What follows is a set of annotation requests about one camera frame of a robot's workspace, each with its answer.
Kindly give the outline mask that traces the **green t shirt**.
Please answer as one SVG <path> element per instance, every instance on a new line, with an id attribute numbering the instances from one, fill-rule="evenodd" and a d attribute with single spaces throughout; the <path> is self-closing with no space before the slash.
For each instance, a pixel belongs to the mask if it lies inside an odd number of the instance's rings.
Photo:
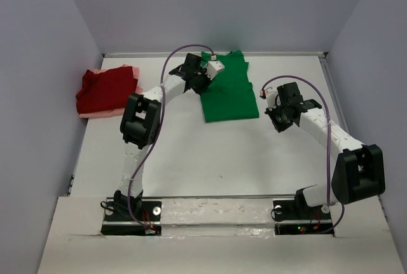
<path id="1" fill-rule="evenodd" d="M 224 65 L 224 70 L 200 96 L 205 122 L 259 118 L 253 85 L 248 78 L 249 63 L 244 54 L 240 50 L 231 51 L 218 55 L 217 60 Z"/>

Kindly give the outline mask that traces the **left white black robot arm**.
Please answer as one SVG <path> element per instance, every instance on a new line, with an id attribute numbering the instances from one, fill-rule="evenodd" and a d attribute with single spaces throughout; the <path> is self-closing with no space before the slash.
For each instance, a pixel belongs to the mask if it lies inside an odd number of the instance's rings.
<path id="1" fill-rule="evenodd" d="M 114 206 L 125 219 L 137 222 L 142 210 L 144 164 L 161 132 L 166 105 L 188 90 L 203 94 L 223 70 L 215 55 L 204 60 L 189 53 L 183 64 L 162 74 L 157 87 L 129 96 L 120 123 L 125 143 L 123 172 L 113 196 Z"/>

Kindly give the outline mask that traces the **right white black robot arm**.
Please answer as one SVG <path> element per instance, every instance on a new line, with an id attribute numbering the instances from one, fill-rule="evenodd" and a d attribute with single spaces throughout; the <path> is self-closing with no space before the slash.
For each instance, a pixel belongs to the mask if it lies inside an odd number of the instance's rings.
<path id="1" fill-rule="evenodd" d="M 304 99 L 297 83 L 265 88 L 266 115 L 278 133 L 296 125 L 325 147 L 327 180 L 296 191 L 291 210 L 307 218 L 316 207 L 348 205 L 385 191 L 383 152 L 353 138 L 331 120 L 323 103 Z"/>

